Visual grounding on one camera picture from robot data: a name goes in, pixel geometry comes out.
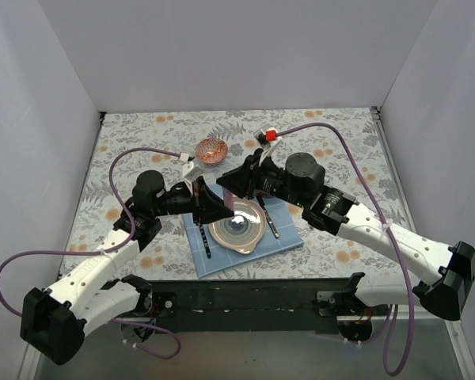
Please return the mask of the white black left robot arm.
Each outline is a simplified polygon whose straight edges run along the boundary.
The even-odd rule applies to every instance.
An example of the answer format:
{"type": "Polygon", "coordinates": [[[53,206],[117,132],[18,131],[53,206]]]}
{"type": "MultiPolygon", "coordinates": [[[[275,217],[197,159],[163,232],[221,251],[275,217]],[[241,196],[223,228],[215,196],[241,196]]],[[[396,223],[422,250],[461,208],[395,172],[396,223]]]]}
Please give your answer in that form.
{"type": "Polygon", "coordinates": [[[52,362],[63,365],[92,331],[121,314],[148,317],[154,296],[150,283],[135,275],[105,284],[136,257],[162,228],[166,215],[190,214],[198,225],[234,215],[232,195],[216,195],[203,177],[165,188],[155,170],[141,173],[123,213],[97,255],[83,260],[45,290],[32,289],[23,301],[20,336],[52,362]]]}

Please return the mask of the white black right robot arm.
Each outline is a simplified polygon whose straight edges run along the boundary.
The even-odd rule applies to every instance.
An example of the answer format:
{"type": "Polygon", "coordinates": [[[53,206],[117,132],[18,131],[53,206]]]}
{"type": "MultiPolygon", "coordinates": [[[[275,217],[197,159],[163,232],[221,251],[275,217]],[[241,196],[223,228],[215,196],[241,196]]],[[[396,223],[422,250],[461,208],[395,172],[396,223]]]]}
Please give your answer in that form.
{"type": "Polygon", "coordinates": [[[448,321],[462,316],[475,280],[475,249],[433,241],[379,216],[356,198],[325,185],[325,169],[308,153],[289,156],[280,168],[261,152],[217,178],[217,184],[239,198],[263,192],[302,209],[302,219],[316,230],[356,242],[404,264],[408,280],[372,279],[365,275],[342,295],[350,314],[372,306],[422,306],[448,321]]]}

